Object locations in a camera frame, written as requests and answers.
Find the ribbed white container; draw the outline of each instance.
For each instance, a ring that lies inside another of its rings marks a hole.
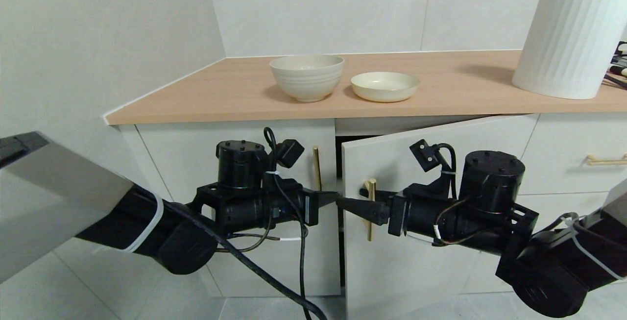
[[[625,25],[627,0],[540,0],[511,82],[552,97],[595,97]]]

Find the wall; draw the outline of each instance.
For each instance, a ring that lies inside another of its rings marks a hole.
[[[226,55],[240,57],[520,49],[537,1],[214,0],[214,5]]]
[[[0,0],[0,137],[40,130],[140,184],[102,115],[224,57],[211,0]],[[0,320],[216,319],[206,269],[70,240],[0,286]]]

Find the cabinet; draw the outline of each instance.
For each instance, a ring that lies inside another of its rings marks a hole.
[[[198,186],[217,180],[216,145],[224,140],[254,141],[266,146],[263,129],[270,126],[278,142],[297,139],[305,153],[290,170],[279,168],[283,177],[293,177],[307,188],[315,189],[313,146],[320,149],[322,185],[336,190],[335,126],[333,119],[303,121],[260,121],[219,123],[176,123],[138,125],[150,156],[178,202],[190,202]],[[251,233],[262,233],[251,230]],[[300,237],[298,222],[280,224],[271,235]],[[255,242],[251,238],[233,240],[242,248]],[[305,258],[307,295],[340,294],[338,211],[334,204],[320,210],[318,226],[309,228]],[[285,286],[298,289],[300,242],[266,241],[246,255]],[[208,263],[221,294],[225,297],[268,297],[281,294],[240,264],[230,254],[215,254]]]
[[[457,151],[458,169],[475,150],[522,156],[538,115],[476,119],[342,144],[344,195],[357,198],[369,178],[381,190],[398,191],[439,176],[424,173],[410,152],[420,139],[446,142]],[[344,213],[346,300],[350,320],[390,319],[461,293],[479,252],[461,246],[433,248],[416,238],[375,227],[367,241],[363,221]]]
[[[627,113],[541,114],[522,162],[520,194],[609,191],[627,179],[627,165],[589,166],[587,155],[627,154]]]

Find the open cabinet door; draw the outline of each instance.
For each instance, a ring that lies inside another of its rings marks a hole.
[[[377,180],[379,190],[388,191],[435,180],[439,169],[424,173],[410,151],[421,139],[431,145],[451,144],[458,172],[466,155],[475,150],[521,157],[537,119],[538,115],[498,116],[345,142],[344,195],[361,198],[359,189],[370,178]],[[459,294],[479,256],[479,251],[463,246],[433,247],[429,238],[411,233],[389,235],[386,224],[373,226],[368,242],[363,220],[347,212],[344,232],[349,320],[391,319]]]

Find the brass cabinet handle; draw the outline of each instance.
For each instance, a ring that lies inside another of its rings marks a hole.
[[[598,159],[593,155],[587,155],[586,164],[589,166],[625,166],[627,165],[627,154],[625,154],[622,159],[607,160]]]
[[[322,191],[322,174],[320,173],[320,150],[318,146],[313,147],[313,169],[315,171],[315,183],[318,191]]]
[[[375,201],[375,192],[377,191],[377,180],[374,178],[368,179],[363,183],[365,188],[368,190],[368,200]],[[372,222],[363,220],[365,223],[365,227],[368,228],[368,242],[372,241]]]

